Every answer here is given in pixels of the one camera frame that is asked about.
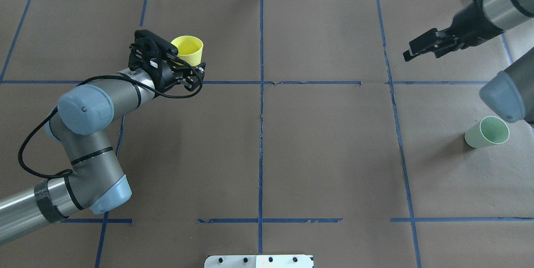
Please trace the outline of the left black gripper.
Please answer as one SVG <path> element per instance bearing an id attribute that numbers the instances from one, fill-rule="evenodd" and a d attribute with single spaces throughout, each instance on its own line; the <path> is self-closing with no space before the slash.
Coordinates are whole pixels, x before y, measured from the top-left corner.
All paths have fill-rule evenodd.
<path id="1" fill-rule="evenodd" d="M 189 92 L 194 92 L 204 81 L 206 63 L 191 66 L 177 57 L 179 50 L 172 43 L 164 39 L 154 40 L 158 48 L 166 57 L 158 69 L 143 69 L 152 79 L 154 88 L 160 93 L 166 93 L 175 85 L 183 85 Z"/>

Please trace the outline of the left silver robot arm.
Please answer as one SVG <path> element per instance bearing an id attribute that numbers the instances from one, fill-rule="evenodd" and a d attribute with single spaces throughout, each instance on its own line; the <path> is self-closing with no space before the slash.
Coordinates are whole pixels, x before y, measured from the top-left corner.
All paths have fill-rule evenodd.
<path id="1" fill-rule="evenodd" d="M 19 148 L 18 161 L 43 180 L 34 187 L 1 200 L 2 245 L 44 226 L 63 222 L 90 209 L 99 215 L 126 203 L 132 196 L 115 147 L 105 129 L 156 97 L 183 85 L 189 97 L 202 89 L 206 63 L 185 59 L 179 48 L 158 38 L 136 38 L 130 46 L 128 68 L 94 76 L 59 98 Z M 70 169 L 43 174 L 23 160 L 29 140 L 45 129 L 67 154 Z"/>

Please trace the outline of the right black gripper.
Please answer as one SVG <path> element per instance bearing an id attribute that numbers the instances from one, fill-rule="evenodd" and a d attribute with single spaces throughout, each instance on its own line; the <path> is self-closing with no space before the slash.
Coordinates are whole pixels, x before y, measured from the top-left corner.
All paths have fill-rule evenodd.
<path id="1" fill-rule="evenodd" d="M 444 32 L 454 37 L 457 49 L 476 47 L 503 34 L 501 28 L 488 20 L 478 3 L 471 3 L 456 13 L 451 25 Z M 449 53 L 449 47 L 440 46 L 441 43 L 442 32 L 432 28 L 409 43 L 409 49 L 403 53 L 403 58 L 405 61 L 411 61 L 426 53 L 433 53 L 435 58 L 441 58 Z"/>

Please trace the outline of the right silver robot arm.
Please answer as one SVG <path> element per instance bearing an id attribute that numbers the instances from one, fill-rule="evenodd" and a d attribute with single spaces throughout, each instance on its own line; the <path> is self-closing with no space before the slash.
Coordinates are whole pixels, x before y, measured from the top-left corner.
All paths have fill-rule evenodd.
<path id="1" fill-rule="evenodd" d="M 441 58 L 454 51 L 476 47 L 533 16 L 533 0 L 472 0 L 454 15 L 448 28 L 432 28 L 410 41 L 403 57 L 410 61 L 431 52 Z M 507 123 L 524 120 L 533 124 L 533 50 L 498 72 L 479 91 L 479 97 Z"/>

